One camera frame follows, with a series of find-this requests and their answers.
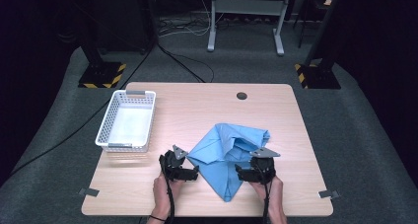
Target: black stand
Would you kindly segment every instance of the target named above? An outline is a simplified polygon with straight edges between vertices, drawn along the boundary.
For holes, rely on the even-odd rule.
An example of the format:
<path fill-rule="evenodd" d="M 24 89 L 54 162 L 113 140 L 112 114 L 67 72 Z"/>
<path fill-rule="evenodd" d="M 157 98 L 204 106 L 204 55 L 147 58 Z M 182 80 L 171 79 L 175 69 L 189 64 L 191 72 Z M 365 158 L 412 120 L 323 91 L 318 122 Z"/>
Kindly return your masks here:
<path fill-rule="evenodd" d="M 81 19 L 74 0 L 63 0 L 62 3 L 71 11 L 77 40 L 83 49 L 89 66 L 79 80 L 79 88 L 114 88 L 120 80 L 125 65 L 120 62 L 103 62 L 99 52 L 88 33 L 86 23 Z"/>
<path fill-rule="evenodd" d="M 328 51 L 327 55 L 322 59 L 318 66 L 311 65 L 311 61 L 314 58 L 319 42 L 323 36 L 337 1 L 338 0 L 332 0 L 332 4 L 325 14 L 324 20 L 319 28 L 319 33 L 317 34 L 315 43 L 305 60 L 305 64 L 295 65 L 296 71 L 299 75 L 299 81 L 305 89 L 341 89 L 341 86 L 332 72 L 332 66 L 347 41 L 348 31 L 343 31 L 346 33 L 338 35 L 338 38 L 335 40 L 335 45 Z"/>

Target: white plastic basket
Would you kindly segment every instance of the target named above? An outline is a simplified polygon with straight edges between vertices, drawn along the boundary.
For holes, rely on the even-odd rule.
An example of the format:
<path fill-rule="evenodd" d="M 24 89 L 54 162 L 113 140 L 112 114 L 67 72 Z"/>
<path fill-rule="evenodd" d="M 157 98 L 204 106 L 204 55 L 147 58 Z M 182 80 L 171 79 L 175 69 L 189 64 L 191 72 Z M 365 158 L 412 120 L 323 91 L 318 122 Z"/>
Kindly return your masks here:
<path fill-rule="evenodd" d="M 96 144 L 106 152 L 147 152 L 155 100 L 152 91 L 115 91 Z"/>

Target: blue cloth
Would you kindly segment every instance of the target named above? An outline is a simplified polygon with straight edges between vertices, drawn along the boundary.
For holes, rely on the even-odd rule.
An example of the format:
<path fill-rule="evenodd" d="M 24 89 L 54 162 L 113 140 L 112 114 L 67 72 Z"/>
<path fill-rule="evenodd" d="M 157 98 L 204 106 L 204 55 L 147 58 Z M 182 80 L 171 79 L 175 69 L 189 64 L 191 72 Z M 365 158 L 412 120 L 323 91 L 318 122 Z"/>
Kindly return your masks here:
<path fill-rule="evenodd" d="M 241 184 L 235 164 L 249 168 L 249 152 L 264 147 L 268 130 L 229 123 L 217 123 L 190 151 L 187 159 L 199 166 L 206 182 L 226 202 L 232 200 Z"/>

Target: black chair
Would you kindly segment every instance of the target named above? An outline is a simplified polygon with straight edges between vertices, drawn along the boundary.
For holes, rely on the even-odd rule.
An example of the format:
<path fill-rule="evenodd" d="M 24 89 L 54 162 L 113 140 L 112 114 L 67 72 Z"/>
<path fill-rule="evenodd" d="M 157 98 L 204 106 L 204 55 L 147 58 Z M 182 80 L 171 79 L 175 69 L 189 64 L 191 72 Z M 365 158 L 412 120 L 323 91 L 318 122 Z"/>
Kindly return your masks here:
<path fill-rule="evenodd" d="M 304 0 L 296 21 L 293 24 L 294 29 L 300 19 L 303 21 L 298 48 L 300 48 L 302 45 L 302 40 L 304 38 L 305 29 L 308 22 L 321 22 L 325 17 L 326 11 L 329 8 L 329 5 L 324 4 L 325 1 L 326 0 Z"/>

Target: table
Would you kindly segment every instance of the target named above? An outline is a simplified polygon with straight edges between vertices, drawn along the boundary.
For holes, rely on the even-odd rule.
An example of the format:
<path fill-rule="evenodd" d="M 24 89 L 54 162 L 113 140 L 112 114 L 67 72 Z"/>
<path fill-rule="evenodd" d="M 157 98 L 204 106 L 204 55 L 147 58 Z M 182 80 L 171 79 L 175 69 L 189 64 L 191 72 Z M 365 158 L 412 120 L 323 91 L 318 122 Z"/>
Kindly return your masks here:
<path fill-rule="evenodd" d="M 283 56 L 285 51 L 282 39 L 280 38 L 280 32 L 283 27 L 288 5 L 289 0 L 212 0 L 208 51 L 215 50 L 216 13 L 272 15 L 280 16 L 277 28 L 273 29 L 273 35 L 277 54 Z"/>
<path fill-rule="evenodd" d="M 281 84 L 130 83 L 126 90 L 157 94 L 149 151 L 103 152 L 86 196 L 86 215 L 148 215 L 154 207 L 153 180 L 160 173 L 159 156 L 173 144 L 190 151 L 218 122 L 265 128 L 266 147 L 284 182 L 284 211 L 288 216 L 327 216 L 333 211 L 314 150 L 292 88 Z M 245 100 L 237 93 L 247 94 Z M 185 160 L 183 166 L 192 168 Z M 187 182 L 175 204 L 175 216 L 262 216 L 252 187 L 243 183 L 231 202 L 224 202 L 203 177 Z"/>

